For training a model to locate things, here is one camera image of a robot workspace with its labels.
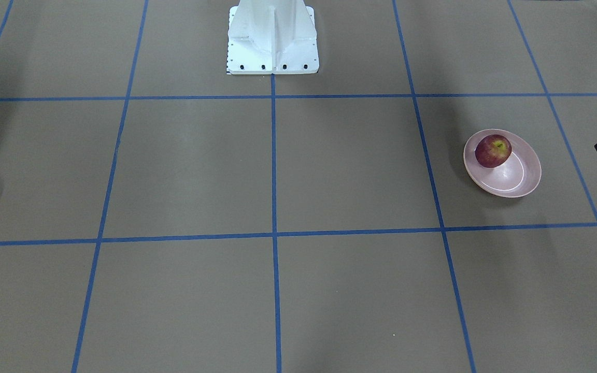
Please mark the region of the red apple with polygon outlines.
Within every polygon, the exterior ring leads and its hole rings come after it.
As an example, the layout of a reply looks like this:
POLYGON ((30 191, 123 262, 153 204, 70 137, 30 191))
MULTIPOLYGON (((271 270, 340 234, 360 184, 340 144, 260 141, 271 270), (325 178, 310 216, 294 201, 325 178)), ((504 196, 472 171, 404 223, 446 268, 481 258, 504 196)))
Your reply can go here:
POLYGON ((476 146, 474 156, 485 168, 496 168, 505 163, 513 151, 511 142, 500 134, 484 137, 476 146))

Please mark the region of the pink plate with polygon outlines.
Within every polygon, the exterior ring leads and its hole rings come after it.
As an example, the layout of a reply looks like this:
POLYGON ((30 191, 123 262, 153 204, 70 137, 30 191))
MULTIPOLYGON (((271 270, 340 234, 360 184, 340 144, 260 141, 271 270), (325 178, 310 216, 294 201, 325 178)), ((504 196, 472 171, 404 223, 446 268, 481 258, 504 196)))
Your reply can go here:
POLYGON ((533 193, 540 184, 542 168, 537 153, 516 134, 500 129, 487 129, 472 135, 464 145, 463 163, 466 172, 484 191, 506 198, 519 198, 533 193), (484 137, 504 136, 511 145, 508 159, 495 168, 482 166, 475 149, 484 137))

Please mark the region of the white pedestal column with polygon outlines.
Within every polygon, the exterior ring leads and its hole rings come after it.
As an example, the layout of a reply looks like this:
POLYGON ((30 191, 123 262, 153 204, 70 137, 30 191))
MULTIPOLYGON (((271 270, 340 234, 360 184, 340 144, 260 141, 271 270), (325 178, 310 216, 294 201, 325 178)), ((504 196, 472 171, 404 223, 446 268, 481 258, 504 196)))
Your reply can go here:
POLYGON ((315 74, 319 69, 315 10, 304 1, 241 1, 229 9, 228 74, 315 74))

